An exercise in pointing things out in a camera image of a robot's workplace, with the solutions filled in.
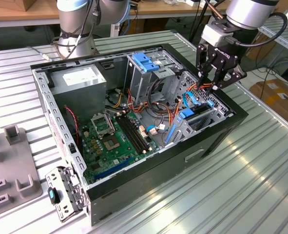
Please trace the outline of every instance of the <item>ram slot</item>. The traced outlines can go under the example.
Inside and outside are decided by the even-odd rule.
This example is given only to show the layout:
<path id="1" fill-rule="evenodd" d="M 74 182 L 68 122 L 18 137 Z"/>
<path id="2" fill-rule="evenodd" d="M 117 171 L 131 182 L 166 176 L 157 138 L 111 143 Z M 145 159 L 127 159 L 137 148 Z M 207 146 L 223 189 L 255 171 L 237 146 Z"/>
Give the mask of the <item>ram slot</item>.
<path id="1" fill-rule="evenodd" d="M 116 117 L 116 121 L 139 155 L 148 149 L 148 145 L 133 127 L 126 115 Z"/>

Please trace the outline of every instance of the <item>cardboard box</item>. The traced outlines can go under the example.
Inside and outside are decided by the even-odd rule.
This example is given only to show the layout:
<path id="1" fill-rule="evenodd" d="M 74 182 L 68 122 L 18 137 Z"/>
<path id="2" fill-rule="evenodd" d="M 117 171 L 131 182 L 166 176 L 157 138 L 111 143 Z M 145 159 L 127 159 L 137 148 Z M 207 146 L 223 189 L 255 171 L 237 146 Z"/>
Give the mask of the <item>cardboard box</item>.
<path id="1" fill-rule="evenodd" d="M 250 91 L 260 98 L 264 82 L 258 82 Z M 282 118 L 288 121 L 288 86 L 280 79 L 266 81 L 262 101 Z"/>
<path id="2" fill-rule="evenodd" d="M 27 11 L 36 0 L 0 0 L 0 7 L 17 10 Z"/>

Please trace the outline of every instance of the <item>blue pcie slot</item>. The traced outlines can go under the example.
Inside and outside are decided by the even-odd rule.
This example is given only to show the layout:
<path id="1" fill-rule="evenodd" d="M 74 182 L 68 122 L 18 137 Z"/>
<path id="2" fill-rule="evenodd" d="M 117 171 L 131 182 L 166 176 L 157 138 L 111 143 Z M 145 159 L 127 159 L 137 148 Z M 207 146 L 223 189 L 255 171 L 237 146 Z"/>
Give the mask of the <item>blue pcie slot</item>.
<path id="1" fill-rule="evenodd" d="M 99 173 L 98 175 L 95 175 L 94 176 L 94 179 L 100 179 L 100 178 L 103 178 L 103 177 L 106 177 L 116 171 L 119 171 L 120 169 L 122 169 L 123 167 L 126 167 L 128 165 L 128 162 L 131 160 L 131 157 L 128 158 L 127 160 L 125 160 L 124 162 L 102 172 L 102 173 Z"/>

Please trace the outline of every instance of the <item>wooden table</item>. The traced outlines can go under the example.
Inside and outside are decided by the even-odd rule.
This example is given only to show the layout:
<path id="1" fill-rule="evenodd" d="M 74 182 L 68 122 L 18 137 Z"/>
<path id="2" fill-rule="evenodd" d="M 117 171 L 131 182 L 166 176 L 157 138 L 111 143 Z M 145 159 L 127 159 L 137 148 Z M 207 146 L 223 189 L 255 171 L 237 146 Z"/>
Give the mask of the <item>wooden table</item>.
<path id="1" fill-rule="evenodd" d="M 221 4 L 218 9 L 225 12 L 228 0 Z M 191 7 L 185 3 L 168 5 L 163 0 L 158 2 L 142 1 L 138 4 L 138 19 L 167 18 L 194 16 L 197 7 Z M 135 11 L 131 10 L 130 19 L 136 17 Z M 0 8 L 0 27 L 27 26 L 58 24 L 58 9 L 55 0 L 37 0 L 27 12 L 14 11 Z"/>

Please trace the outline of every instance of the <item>metal bracket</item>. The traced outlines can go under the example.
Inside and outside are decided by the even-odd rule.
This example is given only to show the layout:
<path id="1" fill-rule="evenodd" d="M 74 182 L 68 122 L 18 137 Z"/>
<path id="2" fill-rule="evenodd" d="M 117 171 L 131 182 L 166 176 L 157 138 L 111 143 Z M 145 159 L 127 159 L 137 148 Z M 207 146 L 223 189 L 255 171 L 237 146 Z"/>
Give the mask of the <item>metal bracket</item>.
<path id="1" fill-rule="evenodd" d="M 52 193 L 49 189 L 48 193 L 51 201 L 56 201 L 53 204 L 61 222 L 65 222 L 83 210 L 86 206 L 86 198 L 72 168 L 56 167 L 45 177 L 49 187 L 56 191 Z"/>

